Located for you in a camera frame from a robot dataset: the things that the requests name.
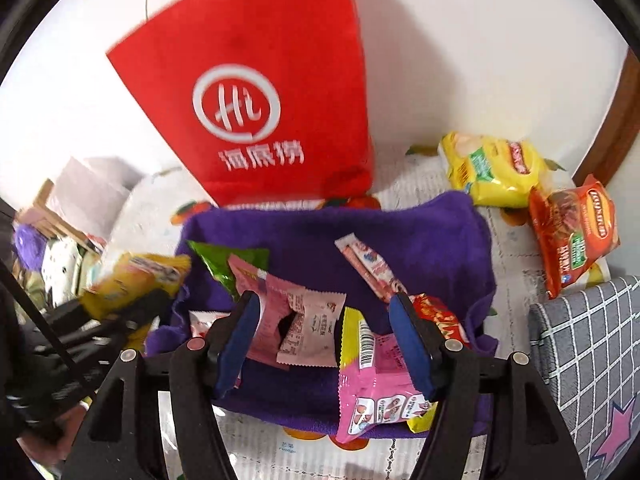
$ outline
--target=orange snack package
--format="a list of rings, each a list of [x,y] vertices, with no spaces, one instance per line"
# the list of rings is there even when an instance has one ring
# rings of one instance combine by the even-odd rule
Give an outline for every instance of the orange snack package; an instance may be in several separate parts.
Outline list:
[[[582,186],[553,192],[548,198],[532,189],[529,211],[550,299],[620,245],[616,207],[593,175]]]

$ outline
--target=yellow snack bag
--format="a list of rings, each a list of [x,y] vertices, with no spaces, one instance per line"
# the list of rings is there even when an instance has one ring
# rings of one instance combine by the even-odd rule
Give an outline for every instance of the yellow snack bag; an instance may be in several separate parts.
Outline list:
[[[106,278],[92,285],[79,298],[89,315],[100,321],[155,288],[175,296],[191,270],[191,259],[159,254],[123,254]],[[149,325],[136,330],[127,348],[142,350]]]
[[[469,194],[475,205],[528,207],[529,191],[544,183],[547,172],[545,159],[527,140],[451,132],[438,153],[453,188]]]
[[[433,419],[436,416],[436,410],[438,409],[438,403],[432,402],[431,407],[427,410],[427,413],[421,416],[414,416],[410,418],[406,424],[412,433],[422,433],[431,429]]]

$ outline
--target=snack package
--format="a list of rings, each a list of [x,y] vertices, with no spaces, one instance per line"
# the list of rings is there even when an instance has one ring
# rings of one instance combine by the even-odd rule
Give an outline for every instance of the snack package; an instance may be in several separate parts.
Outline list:
[[[593,175],[583,186],[553,192],[546,199],[533,189],[529,211],[551,299],[620,244],[616,208]]]
[[[276,360],[281,343],[278,324],[293,312],[289,306],[289,296],[303,292],[304,287],[271,276],[235,254],[229,256],[228,262],[236,277],[238,294],[252,290],[260,297],[260,322],[247,352],[247,358],[288,370],[289,365]]]
[[[240,299],[236,291],[236,277],[231,272],[228,264],[230,254],[236,254],[244,261],[258,269],[268,270],[268,249],[235,249],[224,245],[204,244],[202,242],[188,241],[189,247],[202,259],[209,269],[213,279],[220,282],[228,290],[234,301]]]
[[[334,243],[382,301],[389,303],[396,292],[406,292],[404,285],[394,276],[382,256],[358,240],[354,233],[343,236]]]
[[[418,317],[433,321],[442,332],[444,339],[457,339],[463,345],[470,346],[465,329],[462,328],[458,318],[438,298],[416,294],[409,296],[409,299],[414,304]]]
[[[203,337],[207,335],[209,328],[216,320],[226,317],[230,312],[216,312],[214,310],[190,310],[189,320],[191,322],[191,337]]]
[[[296,312],[282,341],[277,361],[288,365],[337,367],[335,326],[346,294],[305,290],[289,297]]]
[[[376,424],[425,417],[428,430],[434,404],[418,392],[409,377],[394,334],[375,335],[364,316],[345,307],[338,375],[340,423],[336,440],[347,443]]]
[[[91,317],[100,321],[155,288],[175,296],[191,270],[190,257],[159,254],[123,254],[106,278],[93,284],[79,298]],[[136,330],[127,348],[142,350],[149,325]]]
[[[527,140],[451,132],[438,153],[453,189],[469,194],[475,205],[527,207],[531,188],[546,184],[545,159]]]

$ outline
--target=gray plaid cushion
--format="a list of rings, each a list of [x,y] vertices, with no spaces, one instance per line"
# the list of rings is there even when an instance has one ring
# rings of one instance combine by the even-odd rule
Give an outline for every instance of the gray plaid cushion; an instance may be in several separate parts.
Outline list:
[[[587,480],[605,478],[640,429],[640,278],[532,305],[529,335]]]

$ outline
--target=purple towel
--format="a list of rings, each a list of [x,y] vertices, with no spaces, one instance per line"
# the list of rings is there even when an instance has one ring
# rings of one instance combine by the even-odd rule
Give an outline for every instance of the purple towel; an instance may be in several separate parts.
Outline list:
[[[18,225],[15,229],[14,246],[20,263],[25,269],[36,272],[42,270],[47,239],[35,227],[28,224]]]
[[[425,292],[440,298],[462,321],[478,352],[495,352],[497,341],[479,333],[495,293],[490,232],[471,199],[457,191],[401,211],[212,209],[194,216],[184,226],[176,251],[190,254],[193,268],[174,304],[171,325],[148,336],[147,352],[171,351],[188,338],[188,310],[229,311],[232,307],[229,294],[191,252],[187,240],[268,248],[270,273],[315,290],[344,292],[346,304],[361,310],[374,332],[391,332],[385,304],[334,245],[334,240],[352,232],[380,253],[410,294]],[[241,387],[219,405],[289,428],[335,434],[337,369],[284,371],[246,360]],[[478,421],[487,422],[488,415],[488,409],[480,409]],[[483,427],[476,424],[476,433]],[[366,436],[424,435],[411,433],[405,424],[380,424]]]

